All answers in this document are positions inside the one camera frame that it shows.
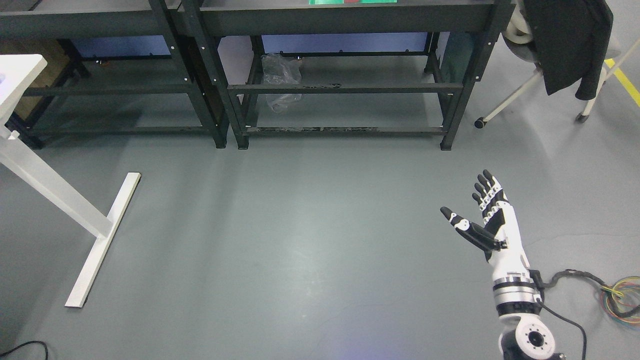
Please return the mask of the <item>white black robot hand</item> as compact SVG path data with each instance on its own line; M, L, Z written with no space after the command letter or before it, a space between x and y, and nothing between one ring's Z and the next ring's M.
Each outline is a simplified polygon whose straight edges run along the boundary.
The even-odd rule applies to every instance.
M529 276L530 262L522 246L515 208L496 176L483 170L477 176L471 195L482 215L483 224L469 221L443 206L440 212L455 232L479 248L493 267L494 280L507 276Z

